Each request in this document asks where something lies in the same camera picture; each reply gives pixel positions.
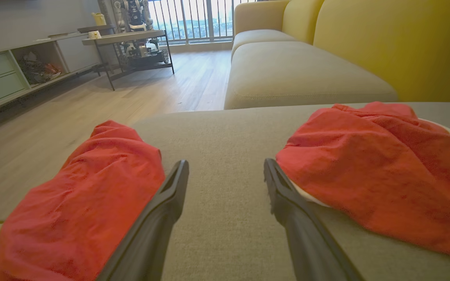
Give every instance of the sofa backrest cushion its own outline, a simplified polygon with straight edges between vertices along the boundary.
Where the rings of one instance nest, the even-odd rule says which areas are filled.
[[[282,32],[312,44],[322,3],[323,0],[291,0],[284,10]]]
[[[325,0],[314,46],[376,74],[401,101],[450,101],[450,0]]]

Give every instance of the crumpled red fabric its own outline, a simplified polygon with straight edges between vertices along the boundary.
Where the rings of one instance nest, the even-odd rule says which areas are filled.
[[[0,230],[0,280],[94,280],[164,181],[161,154],[114,121],[95,127]]]
[[[409,106],[318,110],[277,162],[304,191],[364,228],[450,254],[450,134]]]

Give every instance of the wooden floor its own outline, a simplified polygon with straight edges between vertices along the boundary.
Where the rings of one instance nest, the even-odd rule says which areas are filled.
[[[230,51],[177,53],[171,69],[133,73],[109,88],[88,73],[25,96],[0,110],[0,219],[27,191],[50,180],[93,127],[128,126],[155,114],[222,110]]]

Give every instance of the yellow pitcher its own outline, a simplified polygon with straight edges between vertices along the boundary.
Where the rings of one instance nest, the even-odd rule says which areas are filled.
[[[97,12],[96,14],[93,12],[91,13],[91,15],[93,16],[93,18],[95,18],[95,23],[96,25],[106,25],[107,23],[105,22],[105,16],[100,13]]]

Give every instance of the sofa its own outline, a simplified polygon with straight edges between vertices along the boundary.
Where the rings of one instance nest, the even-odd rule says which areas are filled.
[[[450,101],[449,0],[240,4],[225,109]]]
[[[409,105],[418,117],[450,128],[450,103]],[[161,150],[166,174],[176,161],[189,161],[183,212],[171,233],[163,281],[296,280],[286,232],[270,213],[264,160],[274,158],[313,112],[331,106],[179,112],[133,125]],[[450,280],[450,256],[370,233],[341,212],[307,204],[363,280]]]

